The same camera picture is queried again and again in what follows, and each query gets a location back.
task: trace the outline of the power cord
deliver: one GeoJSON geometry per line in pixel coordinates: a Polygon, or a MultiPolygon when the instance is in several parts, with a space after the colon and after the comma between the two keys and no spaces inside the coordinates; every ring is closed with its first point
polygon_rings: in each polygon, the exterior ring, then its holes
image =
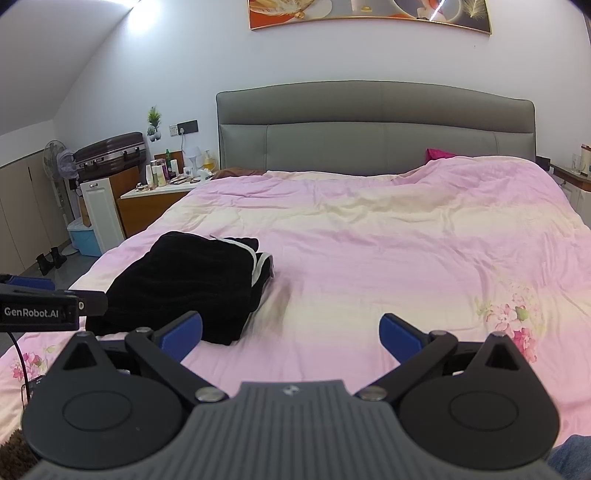
{"type": "Polygon", "coordinates": [[[183,150],[183,144],[184,144],[184,128],[181,127],[181,152],[184,154],[184,150],[183,150]]]}
{"type": "Polygon", "coordinates": [[[18,346],[17,339],[14,338],[14,335],[11,332],[6,333],[10,337],[10,340],[12,340],[12,343],[14,343],[14,347],[17,349],[18,358],[21,361],[22,376],[25,379],[25,390],[27,391],[27,403],[29,403],[31,401],[31,391],[29,390],[29,379],[27,377],[27,366],[25,365],[25,359],[22,357],[21,349],[18,346]]]}

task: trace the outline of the blue plastic box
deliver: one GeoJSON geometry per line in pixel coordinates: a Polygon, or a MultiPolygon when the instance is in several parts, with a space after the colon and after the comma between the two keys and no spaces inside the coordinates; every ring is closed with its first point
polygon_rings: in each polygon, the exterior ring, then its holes
{"type": "Polygon", "coordinates": [[[72,245],[77,248],[82,255],[88,257],[100,257],[99,244],[96,241],[95,231],[91,226],[85,226],[82,223],[82,217],[74,220],[68,225],[68,233],[72,240],[72,245]]]}

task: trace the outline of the pillow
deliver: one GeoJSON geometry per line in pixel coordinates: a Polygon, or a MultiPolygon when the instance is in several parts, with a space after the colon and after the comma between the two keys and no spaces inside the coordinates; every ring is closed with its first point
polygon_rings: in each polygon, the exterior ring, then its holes
{"type": "Polygon", "coordinates": [[[425,165],[431,160],[438,160],[439,158],[452,158],[457,157],[455,153],[444,152],[436,148],[428,148],[425,150],[425,165]]]}
{"type": "Polygon", "coordinates": [[[248,168],[230,167],[217,171],[212,180],[225,179],[226,177],[248,177],[250,175],[263,175],[265,170],[250,170],[248,168]]]}

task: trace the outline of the floor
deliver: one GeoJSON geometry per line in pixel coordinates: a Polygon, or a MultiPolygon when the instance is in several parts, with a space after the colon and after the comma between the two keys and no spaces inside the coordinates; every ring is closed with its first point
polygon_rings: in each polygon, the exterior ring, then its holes
{"type": "MultiPolygon", "coordinates": [[[[92,265],[98,260],[97,257],[87,257],[76,252],[68,256],[68,260],[59,269],[52,269],[45,278],[50,278],[56,285],[56,289],[65,290],[82,275],[90,270],[92,265]]],[[[25,270],[23,277],[42,277],[37,265],[25,270]]],[[[22,333],[15,333],[16,338],[20,338],[22,333]]],[[[4,355],[6,350],[12,346],[8,334],[0,332],[0,356],[4,355]]]]}

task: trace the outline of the sloped ceiling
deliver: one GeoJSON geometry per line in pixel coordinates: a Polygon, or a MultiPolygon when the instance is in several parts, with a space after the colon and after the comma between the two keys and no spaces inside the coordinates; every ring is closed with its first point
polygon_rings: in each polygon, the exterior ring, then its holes
{"type": "Polygon", "coordinates": [[[0,17],[0,135],[53,118],[137,0],[18,0],[0,17]]]}

